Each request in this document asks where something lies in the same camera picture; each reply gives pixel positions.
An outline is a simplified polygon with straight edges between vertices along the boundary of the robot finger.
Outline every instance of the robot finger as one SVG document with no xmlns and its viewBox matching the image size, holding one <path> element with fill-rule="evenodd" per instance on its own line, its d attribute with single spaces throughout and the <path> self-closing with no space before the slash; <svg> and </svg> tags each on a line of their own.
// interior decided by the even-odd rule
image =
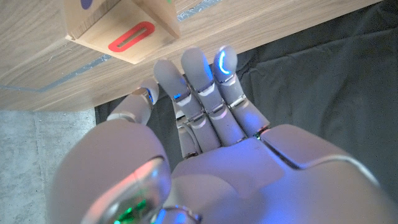
<svg viewBox="0 0 398 224">
<path fill-rule="evenodd" d="M 107 120 L 126 119 L 146 125 L 158 95 L 159 86 L 156 81 L 146 79 L 112 111 Z"/>
<path fill-rule="evenodd" d="M 245 135 L 225 105 L 203 52 L 199 48 L 186 50 L 182 55 L 181 64 L 222 145 L 231 146 L 243 140 Z"/>
<path fill-rule="evenodd" d="M 213 74 L 227 105 L 232 114 L 243 128 L 247 136 L 255 136 L 266 129 L 269 121 L 246 98 L 242 86 L 236 76 L 238 58 L 231 46 L 219 49 L 213 64 Z"/>
<path fill-rule="evenodd" d="M 182 157 L 184 159 L 188 159 L 189 157 L 197 156 L 201 153 L 200 146 L 191 127 L 188 126 L 187 117 L 182 113 L 180 107 L 174 101 L 173 108 Z"/>
<path fill-rule="evenodd" d="M 184 128 L 187 131 L 188 128 L 192 129 L 201 151 L 206 152 L 220 147 L 218 136 L 201 104 L 175 65 L 169 60 L 159 60 L 155 64 L 154 72 L 159 84 L 185 115 L 189 126 Z"/>
</svg>

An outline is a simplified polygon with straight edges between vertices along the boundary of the gray concrete floor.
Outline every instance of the gray concrete floor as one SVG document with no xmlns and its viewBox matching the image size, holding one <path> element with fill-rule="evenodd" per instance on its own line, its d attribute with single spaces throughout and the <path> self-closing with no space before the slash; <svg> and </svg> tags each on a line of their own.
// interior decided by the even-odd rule
<svg viewBox="0 0 398 224">
<path fill-rule="evenodd" d="M 46 223 L 46 194 L 54 172 L 94 126 L 94 109 L 0 111 L 0 223 Z"/>
</svg>

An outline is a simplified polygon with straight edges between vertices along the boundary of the black cloth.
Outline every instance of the black cloth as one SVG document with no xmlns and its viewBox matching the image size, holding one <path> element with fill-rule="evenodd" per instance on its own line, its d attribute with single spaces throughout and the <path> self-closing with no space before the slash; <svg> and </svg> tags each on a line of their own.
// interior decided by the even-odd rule
<svg viewBox="0 0 398 224">
<path fill-rule="evenodd" d="M 237 71 L 272 126 L 293 124 L 346 150 L 396 202 L 397 26 L 397 1 L 383 1 L 241 53 Z M 182 160 L 174 111 L 160 95 L 148 126 L 173 169 Z M 118 102 L 96 107 L 97 123 Z"/>
</svg>

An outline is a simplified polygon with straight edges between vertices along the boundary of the wooden tabletop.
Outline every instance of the wooden tabletop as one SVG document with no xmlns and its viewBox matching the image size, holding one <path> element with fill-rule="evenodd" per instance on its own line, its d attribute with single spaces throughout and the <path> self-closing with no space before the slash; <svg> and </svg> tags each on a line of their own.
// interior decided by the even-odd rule
<svg viewBox="0 0 398 224">
<path fill-rule="evenodd" d="M 197 0 L 175 0 L 178 12 Z M 133 65 L 65 39 L 61 1 L 3 1 L 0 109 L 80 111 L 132 92 L 158 58 L 179 69 L 189 46 L 258 47 L 380 0 L 223 0 L 180 22 L 181 38 Z"/>
</svg>

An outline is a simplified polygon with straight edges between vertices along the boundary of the wooden block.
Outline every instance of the wooden block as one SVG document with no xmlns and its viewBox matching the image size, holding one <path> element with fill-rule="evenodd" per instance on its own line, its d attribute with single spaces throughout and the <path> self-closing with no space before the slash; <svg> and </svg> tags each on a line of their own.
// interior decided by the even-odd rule
<svg viewBox="0 0 398 224">
<path fill-rule="evenodd" d="M 68 40 L 137 64 L 179 37 L 169 0 L 64 0 Z"/>
</svg>

